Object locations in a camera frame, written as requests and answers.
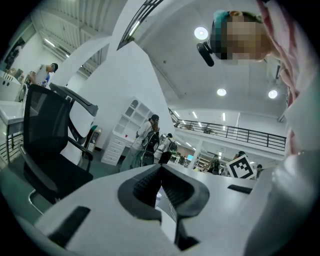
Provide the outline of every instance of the drawer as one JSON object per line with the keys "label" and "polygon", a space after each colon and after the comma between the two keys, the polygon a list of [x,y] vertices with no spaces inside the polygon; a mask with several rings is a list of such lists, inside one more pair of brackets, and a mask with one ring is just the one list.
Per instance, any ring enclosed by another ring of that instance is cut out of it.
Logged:
{"label": "drawer", "polygon": [[112,147],[112,148],[116,148],[118,150],[124,150],[125,145],[121,145],[121,144],[117,144],[114,141],[110,142],[110,144],[108,145],[108,149]]}
{"label": "drawer", "polygon": [[107,150],[105,152],[105,156],[114,156],[116,158],[119,158],[121,156],[121,154],[120,153],[116,153],[114,151]]}
{"label": "drawer", "polygon": [[103,159],[118,162],[119,158],[120,158],[120,156],[106,155]]}
{"label": "drawer", "polygon": [[124,151],[124,149],[119,149],[119,148],[115,148],[113,146],[108,146],[108,148],[106,149],[107,151],[111,151],[113,153],[117,153],[119,155],[121,155],[122,151]]}
{"label": "drawer", "polygon": [[118,137],[114,137],[112,142],[119,144],[119,145],[123,145],[123,146],[126,145],[126,141],[121,138],[118,138]]}
{"label": "drawer", "polygon": [[117,161],[112,161],[112,160],[109,160],[109,159],[106,159],[106,158],[103,158],[101,160],[102,163],[104,164],[108,164],[108,165],[111,165],[111,166],[116,166],[117,165]]}

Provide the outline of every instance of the chair armrest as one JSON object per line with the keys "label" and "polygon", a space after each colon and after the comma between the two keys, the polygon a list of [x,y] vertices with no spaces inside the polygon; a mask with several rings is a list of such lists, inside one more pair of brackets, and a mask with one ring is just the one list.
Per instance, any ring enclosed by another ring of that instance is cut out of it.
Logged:
{"label": "chair armrest", "polygon": [[58,192],[56,184],[39,168],[28,152],[25,150],[23,143],[18,145],[19,151],[34,175],[50,190]]}
{"label": "chair armrest", "polygon": [[85,154],[88,155],[89,160],[92,161],[94,159],[94,156],[92,155],[92,152],[89,151],[88,149],[86,149],[84,146],[80,145],[78,142],[76,142],[73,138],[70,138],[68,136],[68,141],[70,143],[72,143],[74,146],[76,146],[78,149],[80,149],[81,151],[83,151]]}

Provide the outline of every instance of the cap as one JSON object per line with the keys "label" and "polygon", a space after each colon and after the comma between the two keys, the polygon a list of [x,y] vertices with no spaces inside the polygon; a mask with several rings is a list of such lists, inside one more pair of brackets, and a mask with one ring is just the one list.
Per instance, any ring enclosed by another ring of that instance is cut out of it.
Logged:
{"label": "cap", "polygon": [[222,42],[222,23],[227,21],[229,12],[217,10],[213,14],[212,30],[210,35],[210,47],[215,55],[221,60],[229,59],[226,45]]}
{"label": "cap", "polygon": [[239,151],[238,154],[239,154],[239,157],[241,157],[241,156],[245,155],[246,153],[244,151]]}
{"label": "cap", "polygon": [[152,116],[151,116],[151,119],[152,120],[159,120],[159,116],[157,115],[157,114],[153,114]]}
{"label": "cap", "polygon": [[51,66],[53,66],[53,72],[56,73],[56,71],[58,70],[58,64],[52,63]]}

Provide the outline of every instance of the shelf unit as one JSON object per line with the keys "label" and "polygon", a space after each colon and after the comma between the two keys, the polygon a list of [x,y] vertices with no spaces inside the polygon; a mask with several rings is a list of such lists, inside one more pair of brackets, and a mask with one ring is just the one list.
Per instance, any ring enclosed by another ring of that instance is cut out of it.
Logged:
{"label": "shelf unit", "polygon": [[112,130],[101,162],[117,165],[125,147],[132,146],[137,131],[153,114],[139,99],[133,97]]}

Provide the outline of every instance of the ceiling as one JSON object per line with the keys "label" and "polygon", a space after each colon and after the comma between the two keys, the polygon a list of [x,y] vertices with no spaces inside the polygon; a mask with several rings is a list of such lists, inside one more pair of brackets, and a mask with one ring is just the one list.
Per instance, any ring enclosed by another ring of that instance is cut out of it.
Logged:
{"label": "ceiling", "polygon": [[[97,34],[111,36],[127,0],[44,0],[30,14],[46,49],[62,61]],[[96,52],[80,71],[89,76],[105,60],[108,46]]]}
{"label": "ceiling", "polygon": [[[234,64],[213,57],[215,65],[209,67],[196,48],[200,40],[194,30],[205,27],[210,31],[214,11],[258,13],[254,0],[164,0],[161,5],[139,26],[134,37],[149,55],[172,110],[221,109],[281,116],[286,108],[287,88],[283,82],[270,79],[266,61]],[[227,90],[224,98],[218,98],[219,88]],[[274,100],[268,97],[272,89],[278,91]]]}
{"label": "ceiling", "polygon": [[222,118],[222,111],[215,109],[180,109],[176,111],[180,120],[203,122],[217,125],[226,125],[235,127],[238,120],[238,112],[224,111],[225,121]]}

